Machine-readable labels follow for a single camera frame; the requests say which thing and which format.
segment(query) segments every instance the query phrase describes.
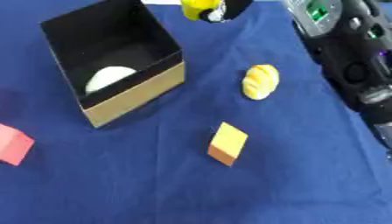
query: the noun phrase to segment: blue fabric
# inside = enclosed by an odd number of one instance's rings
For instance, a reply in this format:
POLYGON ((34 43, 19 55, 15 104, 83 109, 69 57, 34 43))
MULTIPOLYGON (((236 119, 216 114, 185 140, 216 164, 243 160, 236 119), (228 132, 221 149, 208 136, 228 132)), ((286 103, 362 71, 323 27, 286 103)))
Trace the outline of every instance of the blue fabric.
POLYGON ((0 123, 37 140, 19 167, 0 164, 1 224, 391 223, 385 150, 322 79, 278 3, 226 24, 151 6, 184 48, 187 82, 104 129, 83 117, 39 29, 91 3, 0 4, 0 123), (267 63, 279 88, 246 99, 244 70, 267 63), (223 121, 249 134, 232 168, 207 155, 223 121))

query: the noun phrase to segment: orange cube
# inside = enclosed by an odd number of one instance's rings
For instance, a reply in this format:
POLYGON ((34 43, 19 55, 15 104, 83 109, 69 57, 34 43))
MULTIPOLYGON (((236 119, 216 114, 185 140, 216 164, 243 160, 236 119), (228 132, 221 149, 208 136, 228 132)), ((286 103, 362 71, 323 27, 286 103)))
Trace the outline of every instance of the orange cube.
POLYGON ((208 148, 208 155, 231 166, 240 156, 248 135, 223 122, 208 148))

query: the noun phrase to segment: black box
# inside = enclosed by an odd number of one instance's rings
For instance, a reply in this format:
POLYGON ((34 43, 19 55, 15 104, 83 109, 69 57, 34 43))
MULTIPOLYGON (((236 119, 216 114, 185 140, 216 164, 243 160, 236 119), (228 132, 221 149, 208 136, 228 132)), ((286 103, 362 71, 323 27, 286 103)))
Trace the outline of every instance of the black box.
POLYGON ((45 21, 52 54, 86 117, 100 127, 185 80, 182 52, 140 0, 108 0, 45 21), (92 94, 104 67, 137 70, 92 94))

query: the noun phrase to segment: yellow toy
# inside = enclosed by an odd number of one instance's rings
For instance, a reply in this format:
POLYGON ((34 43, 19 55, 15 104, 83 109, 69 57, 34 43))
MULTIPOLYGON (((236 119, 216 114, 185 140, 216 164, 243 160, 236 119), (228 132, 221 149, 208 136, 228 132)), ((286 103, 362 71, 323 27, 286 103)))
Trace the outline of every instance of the yellow toy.
POLYGON ((184 15, 191 20, 199 20, 199 14, 218 7, 221 0, 181 0, 184 15))
POLYGON ((271 65, 252 66, 242 81, 243 93, 252 100, 265 99, 277 89, 279 72, 271 65))
POLYGON ((223 122, 208 148, 208 155, 231 166, 238 158, 248 135, 223 122))

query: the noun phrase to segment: red block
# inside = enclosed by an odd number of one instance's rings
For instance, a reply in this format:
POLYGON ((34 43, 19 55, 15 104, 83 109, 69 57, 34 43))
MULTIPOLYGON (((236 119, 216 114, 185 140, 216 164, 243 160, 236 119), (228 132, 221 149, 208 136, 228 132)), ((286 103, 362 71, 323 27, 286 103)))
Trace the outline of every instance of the red block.
POLYGON ((0 160, 19 165, 33 145, 34 140, 25 133, 0 124, 0 160))

